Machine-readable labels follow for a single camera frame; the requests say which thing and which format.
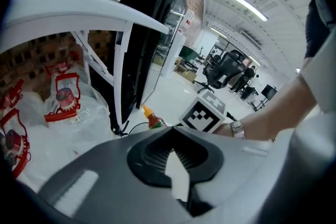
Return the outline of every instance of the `white frame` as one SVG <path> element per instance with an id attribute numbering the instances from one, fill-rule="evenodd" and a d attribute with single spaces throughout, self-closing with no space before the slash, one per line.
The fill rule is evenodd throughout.
<path id="1" fill-rule="evenodd" d="M 0 53 L 35 38 L 70 31 L 83 49 L 86 72 L 90 65 L 114 86 L 117 123 L 123 129 L 121 72 L 133 24 L 169 32 L 155 19 L 111 0 L 12 0 L 2 25 Z M 121 44 L 115 47 L 113 75 L 87 42 L 88 31 L 95 29 L 123 32 Z"/>

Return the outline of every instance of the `red bag handle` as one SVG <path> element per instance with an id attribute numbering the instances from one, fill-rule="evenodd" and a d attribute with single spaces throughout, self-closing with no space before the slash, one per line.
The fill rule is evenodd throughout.
<path id="1" fill-rule="evenodd" d="M 61 120 L 65 120 L 65 119 L 69 119 L 69 118 L 72 118 L 74 116 L 77 116 L 77 109 L 80 109 L 80 104 L 79 104 L 80 89 L 79 89 L 79 86 L 78 86 L 79 75 L 77 73 L 67 73 L 67 74 L 61 74 L 61 75 L 57 76 L 56 77 L 56 92 L 58 92 L 58 82 L 60 80 L 72 79 L 72 78 L 76 79 L 76 87 L 77 87 L 77 90 L 78 90 L 78 97 L 75 97 L 76 105 L 68 111 L 64 111 L 61 107 L 59 107 L 56 110 L 56 113 L 51 112 L 48 115 L 44 116 L 46 122 L 61 121 Z"/>
<path id="2" fill-rule="evenodd" d="M 22 124 L 19 116 L 19 111 L 17 109 L 12 109 L 9 111 L 2 119 L 1 119 L 1 127 L 2 130 L 4 131 L 4 134 L 6 135 L 7 133 L 5 132 L 4 126 L 5 124 L 17 114 L 17 119 L 19 121 L 19 124 L 23 127 L 25 130 L 25 135 L 22 136 L 23 138 L 23 143 L 24 143 L 24 149 L 23 152 L 21 153 L 20 156 L 15 156 L 15 160 L 19 159 L 19 163 L 16 165 L 14 170 L 12 171 L 14 178 L 17 178 L 23 169 L 26 167 L 27 163 L 30 161 L 30 158 L 28 159 L 28 155 L 30 156 L 30 152 L 28 151 L 30 148 L 29 142 L 28 142 L 28 135 L 27 135 L 27 130 L 26 127 Z"/>
<path id="3" fill-rule="evenodd" d="M 22 85 L 23 85 L 23 80 L 22 79 L 19 79 L 19 81 L 16 83 L 16 85 L 10 89 L 9 91 L 9 107 L 10 108 L 13 108 L 17 102 L 19 101 L 19 99 L 22 98 L 22 94 L 21 91 L 22 91 Z M 6 102 L 6 98 L 7 98 L 7 94 L 5 93 L 2 98 L 1 98 L 1 101 L 0 101 L 0 108 L 2 109 L 5 109 L 5 102 Z"/>
<path id="4" fill-rule="evenodd" d="M 66 61 L 68 61 L 69 56 L 72 57 L 73 62 L 72 62 L 71 64 L 66 63 L 66 64 L 67 64 L 67 67 L 68 67 L 68 70 L 69 70 L 71 67 L 73 67 L 75 61 L 77 61 L 77 60 L 79 59 L 79 54 L 76 53 L 75 51 L 70 51 L 70 52 L 69 52 L 69 55 L 67 56 Z M 52 73 L 51 73 L 51 71 L 50 71 L 51 68 L 56 69 L 56 72 L 58 72 L 59 74 L 63 74 L 63 73 L 66 72 L 66 70 L 64 70 L 64 71 L 59 71 L 57 68 L 55 68 L 55 65 L 53 65 L 53 66 L 44 66 L 44 67 L 45 67 L 45 70 L 46 70 L 48 76 L 50 76 L 50 77 L 51 77 L 51 75 L 52 75 Z"/>
<path id="5" fill-rule="evenodd" d="M 78 83 L 79 83 L 79 75 L 77 73 L 67 73 L 67 74 L 62 74 L 62 75 L 59 75 L 56 77 L 56 92 L 58 92 L 58 82 L 60 80 L 63 80 L 63 79 L 76 79 L 76 87 L 77 87 L 77 90 L 78 90 L 78 97 L 76 98 L 77 100 L 80 99 L 80 89 L 79 89 L 79 86 L 78 86 Z"/>
<path id="6" fill-rule="evenodd" d="M 19 111 L 17 109 L 12 109 L 11 111 L 9 111 L 2 119 L 1 119 L 1 128 L 4 131 L 4 134 L 6 135 L 5 132 L 5 124 L 15 115 L 17 114 L 17 119 L 19 121 L 19 124 L 23 127 L 23 129 L 25 130 L 25 136 L 22 137 L 28 137 L 27 135 L 27 130 L 26 127 L 22 124 L 21 120 L 20 120 L 20 116 L 19 116 Z"/>
<path id="7" fill-rule="evenodd" d="M 72 118 L 74 116 L 77 116 L 77 110 L 76 109 L 61 112 L 61 113 L 57 113 L 57 114 L 44 115 L 44 119 L 46 120 L 46 122 L 54 122 L 54 121 L 66 120 L 66 119 Z"/>

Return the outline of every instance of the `fluorescent light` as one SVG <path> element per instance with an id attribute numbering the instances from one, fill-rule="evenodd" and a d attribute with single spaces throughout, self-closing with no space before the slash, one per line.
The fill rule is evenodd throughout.
<path id="1" fill-rule="evenodd" d="M 215 31 L 216 33 L 219 33 L 220 36 L 227 38 L 227 36 L 223 35 L 221 32 L 218 32 L 216 29 L 210 27 L 213 31 Z"/>
<path id="2" fill-rule="evenodd" d="M 255 7 L 253 7 L 250 3 L 248 3 L 246 0 L 236 0 L 245 7 L 247 7 L 250 11 L 252 11 L 255 15 L 257 15 L 260 19 L 262 19 L 264 22 L 268 20 L 268 18 L 262 14 L 259 10 L 257 10 Z"/>
<path id="3" fill-rule="evenodd" d="M 255 62 L 257 65 L 261 67 L 261 65 L 251 55 L 248 58 L 250 58 L 253 62 Z"/>
<path id="4" fill-rule="evenodd" d="M 170 12 L 173 13 L 173 14 L 175 14 L 175 15 L 184 16 L 183 14 L 178 13 L 178 12 L 174 12 L 174 11 L 170 11 Z"/>

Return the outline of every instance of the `human arm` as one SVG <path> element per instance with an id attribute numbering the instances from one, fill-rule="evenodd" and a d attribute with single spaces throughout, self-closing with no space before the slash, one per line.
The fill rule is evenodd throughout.
<path id="1" fill-rule="evenodd" d="M 320 19 L 316 1 L 309 4 L 306 22 L 307 51 L 302 69 L 314 57 L 329 34 Z M 264 107 L 240 120 L 247 139 L 268 140 L 279 131 L 296 127 L 313 109 L 316 101 L 301 74 L 284 86 Z M 228 124 L 220 126 L 215 133 L 232 136 Z"/>
<path id="2" fill-rule="evenodd" d="M 307 58 L 304 66 L 310 61 Z M 314 108 L 316 101 L 299 74 L 284 86 L 263 109 L 240 120 L 246 139 L 268 140 L 281 130 L 297 126 Z M 233 136 L 229 124 L 221 125 L 216 134 Z"/>

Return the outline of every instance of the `white ceiling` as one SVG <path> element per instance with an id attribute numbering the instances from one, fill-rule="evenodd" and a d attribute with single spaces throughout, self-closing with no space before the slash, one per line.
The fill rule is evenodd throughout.
<path id="1" fill-rule="evenodd" d="M 306 50 L 305 23 L 311 0 L 246 0 L 267 17 L 263 22 L 235 0 L 206 0 L 205 26 L 213 27 L 239 49 L 287 78 L 301 67 Z M 240 34 L 243 30 L 261 51 Z"/>

